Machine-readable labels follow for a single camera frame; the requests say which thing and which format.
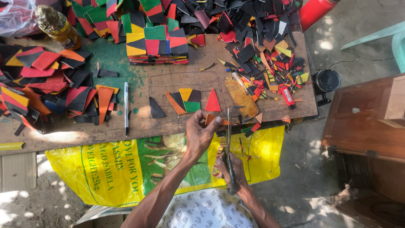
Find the wooden cabinet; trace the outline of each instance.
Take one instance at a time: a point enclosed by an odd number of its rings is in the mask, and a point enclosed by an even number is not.
[[[341,153],[405,163],[405,129],[378,121],[381,109],[387,108],[393,79],[401,76],[405,74],[336,90],[322,145]]]

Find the wooden board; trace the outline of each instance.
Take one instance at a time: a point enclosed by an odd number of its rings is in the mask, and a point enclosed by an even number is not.
[[[405,162],[405,129],[393,128],[377,120],[380,107],[386,107],[383,94],[391,88],[393,78],[384,77],[336,90],[322,145],[363,156],[367,150],[376,151],[379,158]]]
[[[86,68],[90,72],[97,69],[97,62],[100,63],[101,69],[119,72],[119,77],[92,78],[94,86],[101,84],[120,88],[117,94],[119,103],[116,105],[116,111],[111,113],[111,119],[100,126],[74,124],[72,119],[67,118],[54,120],[55,124],[50,130],[53,133],[39,135],[24,129],[17,137],[13,134],[20,123],[17,120],[1,117],[0,129],[2,129],[3,137],[0,138],[0,143],[24,142],[25,144],[22,150],[0,151],[0,155],[124,140],[124,116],[122,115],[124,110],[124,82],[129,84],[129,110],[133,111],[130,115],[130,130],[127,139],[185,132],[185,122],[193,114],[178,116],[165,95],[165,92],[178,92],[180,88],[193,88],[201,91],[202,109],[205,108],[211,89],[215,89],[223,110],[222,113],[215,114],[225,117],[226,112],[224,110],[235,104],[223,84],[223,79],[229,72],[225,72],[225,67],[217,59],[230,62],[232,56],[224,49],[226,44],[222,41],[216,41],[216,37],[215,34],[206,34],[206,46],[199,47],[197,50],[190,46],[190,63],[188,65],[153,66],[131,66],[126,56],[124,43],[115,44],[106,39],[95,41],[82,39],[83,49],[92,53],[91,58],[86,63]],[[295,32],[294,38],[298,44],[294,55],[307,59],[304,35]],[[9,44],[41,45],[47,50],[55,52],[62,50],[53,41],[6,40]],[[210,66],[213,62],[218,63],[207,71],[199,71],[199,69]],[[309,72],[308,64],[304,67],[304,72]],[[273,93],[271,95],[278,97],[279,100],[259,99],[256,102],[259,110],[263,112],[262,121],[264,122],[313,116],[318,113],[312,84],[307,84],[293,95],[294,99],[303,99],[303,101],[297,102],[297,108],[294,110],[288,109],[282,95],[274,95]],[[149,96],[153,97],[166,113],[165,118],[153,119],[150,116]],[[239,122],[237,115],[234,116],[234,121]]]

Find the concrete floor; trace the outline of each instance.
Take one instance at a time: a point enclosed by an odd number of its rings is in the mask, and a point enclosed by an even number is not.
[[[340,51],[342,45],[405,21],[403,0],[342,0],[306,33],[315,69],[336,70],[341,86],[399,73],[392,37]],[[320,108],[327,115],[330,105]],[[325,203],[339,192],[334,164],[319,149],[325,119],[295,125],[285,135],[278,178],[253,186],[257,197],[283,227],[362,227]],[[51,169],[39,165],[38,188],[0,199],[6,227],[69,227],[87,207]]]
[[[342,0],[305,32],[315,69],[337,71],[342,87],[398,74],[392,36],[343,51],[340,48],[405,21],[403,9],[403,0]],[[329,108],[330,104],[320,107],[321,116]],[[261,203],[283,227],[362,227],[324,202],[324,197],[339,191],[334,163],[319,150],[325,122],[294,126],[284,136],[280,176],[254,185]]]

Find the wooden table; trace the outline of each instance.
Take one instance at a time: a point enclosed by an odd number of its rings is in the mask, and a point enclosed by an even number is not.
[[[0,118],[0,129],[2,136],[0,143],[24,142],[22,150],[0,151],[0,155],[24,153],[32,151],[42,151],[70,146],[81,146],[93,143],[111,142],[124,140],[124,82],[128,82],[130,90],[130,132],[127,139],[143,138],[148,136],[159,136],[185,132],[185,122],[192,116],[183,114],[178,116],[174,108],[165,96],[165,92],[177,92],[179,88],[193,88],[201,91],[201,108],[204,109],[211,89],[215,89],[220,106],[221,115],[225,117],[226,108],[234,105],[234,101],[223,84],[223,78],[229,74],[225,72],[225,67],[217,60],[232,61],[231,54],[224,49],[225,43],[216,41],[216,34],[206,34],[206,46],[195,50],[189,46],[189,64],[187,65],[153,65],[153,66],[132,66],[129,64],[125,44],[115,44],[106,39],[96,39],[89,41],[83,39],[82,48],[93,53],[87,61],[86,68],[93,71],[100,62],[100,68],[119,72],[118,78],[99,77],[93,78],[96,84],[113,86],[120,88],[118,93],[119,104],[116,111],[112,111],[111,119],[103,125],[94,126],[91,123],[74,123],[73,119],[54,119],[54,125],[50,132],[40,135],[25,128],[19,136],[14,136],[15,130],[20,125],[17,120],[6,117]],[[297,47],[294,55],[307,59],[304,35],[301,32],[294,32]],[[7,39],[8,44],[20,44],[24,46],[43,46],[48,50],[59,52],[61,48],[53,41],[29,41]],[[214,67],[206,71],[199,71],[201,68],[210,66],[213,62],[218,62]],[[304,72],[309,72],[308,64],[304,67]],[[300,118],[314,116],[318,114],[313,87],[311,84],[304,86],[294,95],[294,99],[303,99],[296,103],[297,108],[289,110],[282,95],[275,95],[267,91],[272,96],[279,98],[278,101],[259,99],[256,104],[263,112],[262,121],[274,121],[290,118]],[[149,110],[149,96],[153,97],[159,106],[166,113],[166,117],[153,119]]]

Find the hand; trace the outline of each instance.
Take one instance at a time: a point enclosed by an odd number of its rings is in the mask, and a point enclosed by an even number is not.
[[[187,148],[184,156],[194,163],[208,149],[214,133],[225,129],[225,126],[220,126],[222,121],[220,116],[215,118],[209,125],[201,123],[202,120],[205,120],[207,114],[208,112],[199,109],[186,123]]]
[[[230,186],[230,177],[227,166],[224,162],[225,153],[222,153],[219,158],[215,160],[215,164],[218,166],[220,170],[220,175],[225,178],[225,182],[228,186]],[[252,188],[248,185],[245,171],[243,169],[243,162],[239,158],[237,158],[233,153],[230,152],[230,159],[232,161],[232,167],[235,171],[236,176],[236,194],[238,194],[241,190],[252,191]]]

